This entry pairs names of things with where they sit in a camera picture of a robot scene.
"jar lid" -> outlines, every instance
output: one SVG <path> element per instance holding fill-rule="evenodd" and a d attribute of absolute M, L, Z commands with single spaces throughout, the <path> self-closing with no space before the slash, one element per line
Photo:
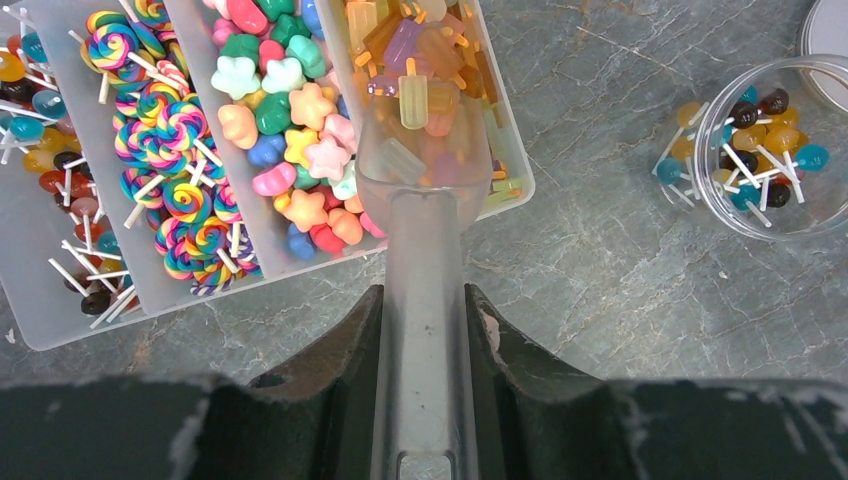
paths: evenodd
<path fill-rule="evenodd" d="M 798 35 L 796 51 L 799 55 L 828 53 L 848 57 L 845 42 L 845 25 L 848 10 L 843 0 L 818 0 L 807 15 Z M 848 112 L 848 89 L 832 77 L 811 72 L 804 75 L 804 83 L 824 100 Z"/>

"stone countertop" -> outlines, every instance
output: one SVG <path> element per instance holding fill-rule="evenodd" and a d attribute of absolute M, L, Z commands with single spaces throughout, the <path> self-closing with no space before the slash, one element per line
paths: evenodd
<path fill-rule="evenodd" d="M 465 235 L 467 278 L 601 377 L 848 381 L 848 239 L 748 240 L 676 211 L 649 173 L 667 135 L 657 124 L 791 55 L 812 1 L 689 3 L 483 2 L 537 193 Z M 383 264 L 353 260 L 43 353 L 20 340 L 4 299 L 0 377 L 217 370 L 246 381 L 332 327 Z"/>

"green candy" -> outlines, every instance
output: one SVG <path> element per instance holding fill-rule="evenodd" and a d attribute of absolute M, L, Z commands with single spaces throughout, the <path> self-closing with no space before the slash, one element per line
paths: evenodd
<path fill-rule="evenodd" d="M 309 175 L 309 170 L 303 168 L 303 165 L 297 164 L 295 169 L 297 169 L 297 180 L 294 181 L 294 188 L 309 190 L 320 183 Z"/>
<path fill-rule="evenodd" d="M 292 125 L 289 94 L 274 93 L 256 108 L 256 128 L 263 135 L 276 135 Z"/>
<path fill-rule="evenodd" d="M 311 39 L 295 35 L 289 39 L 286 56 L 296 58 L 303 66 L 303 74 L 308 78 L 323 77 L 327 74 L 327 62 L 321 49 Z"/>
<path fill-rule="evenodd" d="M 277 25 L 271 30 L 271 40 L 284 47 L 288 47 L 289 41 L 295 35 L 310 36 L 309 29 L 306 28 L 303 19 L 300 17 L 295 18 L 285 13 L 280 15 L 280 18 L 277 19 Z"/>
<path fill-rule="evenodd" d="M 277 18 L 284 13 L 291 15 L 295 11 L 294 0 L 256 0 L 256 4 L 270 22 L 276 22 Z"/>
<path fill-rule="evenodd" d="M 253 35 L 230 35 L 221 49 L 222 57 L 247 57 L 259 65 L 259 39 Z"/>

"clear plastic scoop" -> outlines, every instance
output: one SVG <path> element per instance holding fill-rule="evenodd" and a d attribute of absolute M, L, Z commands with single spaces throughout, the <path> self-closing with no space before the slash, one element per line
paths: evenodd
<path fill-rule="evenodd" d="M 483 208 L 492 161 L 478 100 L 446 137 L 401 125 L 399 102 L 371 97 L 357 157 L 368 215 L 389 233 L 372 479 L 444 457 L 476 479 L 477 451 L 460 233 Z"/>

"clear glass bowl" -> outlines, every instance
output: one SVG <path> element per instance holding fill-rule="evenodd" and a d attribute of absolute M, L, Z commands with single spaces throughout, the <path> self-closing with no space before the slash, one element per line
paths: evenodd
<path fill-rule="evenodd" d="M 823 84 L 830 95 L 822 94 Z M 789 107 L 798 113 L 797 118 L 792 110 L 767 114 L 776 105 L 764 107 L 760 102 L 778 89 L 788 93 Z M 808 55 L 751 69 L 712 101 L 681 109 L 670 128 L 670 133 L 677 133 L 654 165 L 663 193 L 675 205 L 706 208 L 732 230 L 760 240 L 809 238 L 838 230 L 848 222 L 848 163 L 843 160 L 848 129 L 845 111 L 828 97 L 841 95 L 848 95 L 846 57 Z M 739 109 L 737 103 L 743 100 L 758 107 L 754 109 L 758 123 L 735 122 L 746 126 L 739 129 L 726 125 L 733 121 L 731 110 Z M 750 114 L 752 107 L 747 107 Z M 679 125 L 687 128 L 680 132 Z M 789 144 L 775 146 L 780 139 L 788 139 Z M 751 157 L 756 158 L 751 175 L 736 167 L 734 154 L 748 166 L 754 164 Z M 788 201 L 779 206 L 787 196 Z"/>

